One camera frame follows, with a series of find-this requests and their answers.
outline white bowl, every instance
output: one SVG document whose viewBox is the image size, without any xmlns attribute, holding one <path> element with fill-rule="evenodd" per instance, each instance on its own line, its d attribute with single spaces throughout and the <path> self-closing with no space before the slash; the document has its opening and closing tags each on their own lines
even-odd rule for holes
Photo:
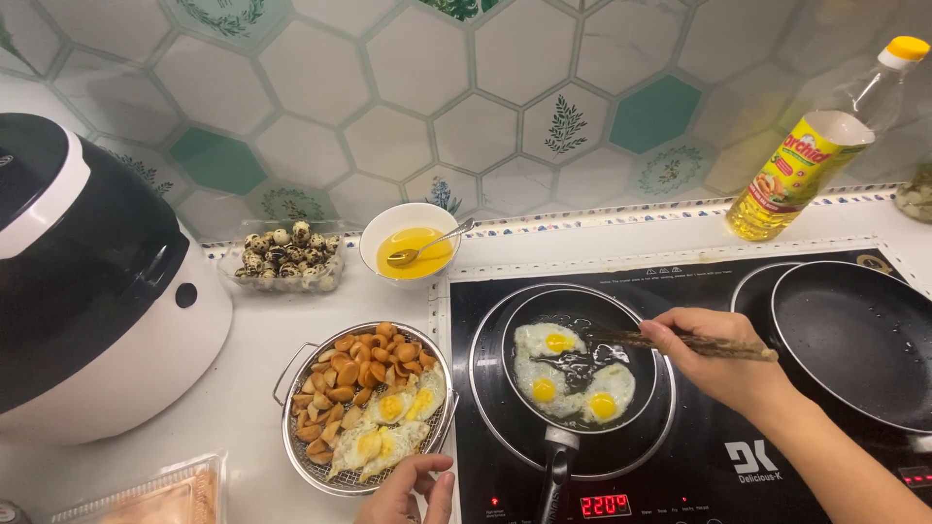
<svg viewBox="0 0 932 524">
<path fill-rule="evenodd" d="M 453 244 L 453 256 L 444 264 L 444 266 L 430 275 L 416 279 L 393 279 L 387 277 L 378 271 L 376 263 L 376 254 L 378 246 L 382 245 L 388 237 L 394 235 L 402 229 L 408 228 L 434 228 L 443 233 L 452 231 L 458 226 L 457 219 L 444 208 L 429 204 L 426 202 L 411 202 L 402 204 L 383 211 L 379 216 L 372 219 L 369 225 L 363 230 L 363 236 L 359 240 L 359 253 L 363 257 L 366 267 L 378 275 L 387 283 L 398 286 L 402 289 L 419 289 L 427 287 L 432 283 L 440 280 L 440 277 L 446 272 L 446 269 L 453 263 L 453 259 L 459 251 L 460 237 L 450 239 Z"/>
</svg>

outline delicious-k logo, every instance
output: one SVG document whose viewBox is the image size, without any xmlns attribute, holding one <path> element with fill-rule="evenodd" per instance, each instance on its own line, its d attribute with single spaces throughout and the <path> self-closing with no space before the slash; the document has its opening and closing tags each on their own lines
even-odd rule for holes
<svg viewBox="0 0 932 524">
<path fill-rule="evenodd" d="M 766 482 L 769 480 L 783 480 L 776 465 L 767 457 L 763 448 L 763 440 L 754 441 L 754 451 L 751 452 L 751 446 L 747 442 L 726 442 L 725 449 L 728 449 L 728 456 L 733 461 L 742 461 L 734 465 L 734 471 L 738 474 L 741 483 L 746 482 Z M 770 474 L 752 475 L 761 470 L 761 466 Z"/>
</svg>

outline white countertop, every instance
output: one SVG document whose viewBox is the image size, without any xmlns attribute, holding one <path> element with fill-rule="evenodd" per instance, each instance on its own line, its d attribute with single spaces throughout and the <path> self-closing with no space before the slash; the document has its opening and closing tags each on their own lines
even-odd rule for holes
<svg viewBox="0 0 932 524">
<path fill-rule="evenodd" d="M 878 201 L 810 208 L 778 240 L 875 234 L 928 290 L 930 233 L 932 226 L 903 216 L 890 201 Z M 730 233 L 721 216 L 710 215 L 470 239 L 462 244 L 456 266 L 738 245 L 747 243 Z M 0 498 L 41 516 L 222 448 L 228 452 L 229 524 L 351 522 L 361 500 L 316 491 L 288 462 L 281 442 L 281 408 L 272 399 L 272 387 L 302 343 L 322 341 L 344 327 L 392 320 L 427 331 L 428 302 L 426 290 L 404 292 L 380 282 L 356 250 L 349 250 L 348 259 L 342 283 L 329 296 L 237 294 L 229 337 L 211 368 L 142 426 L 72 448 L 0 447 Z"/>
</svg>

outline backsplash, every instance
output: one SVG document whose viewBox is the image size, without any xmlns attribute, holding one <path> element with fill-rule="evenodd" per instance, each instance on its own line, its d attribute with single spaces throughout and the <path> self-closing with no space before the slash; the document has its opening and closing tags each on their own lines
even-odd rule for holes
<svg viewBox="0 0 932 524">
<path fill-rule="evenodd" d="M 3 0 L 0 112 L 106 148 L 201 239 L 738 192 L 928 0 Z M 932 62 L 834 186 L 911 178 Z"/>
</svg>

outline air fryer button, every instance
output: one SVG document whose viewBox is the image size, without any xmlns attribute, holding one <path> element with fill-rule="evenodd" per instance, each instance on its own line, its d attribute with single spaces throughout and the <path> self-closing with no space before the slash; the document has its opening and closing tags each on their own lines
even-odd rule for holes
<svg viewBox="0 0 932 524">
<path fill-rule="evenodd" d="M 198 288 L 190 282 L 178 286 L 175 291 L 175 304 L 179 308 L 190 308 L 198 300 Z"/>
</svg>

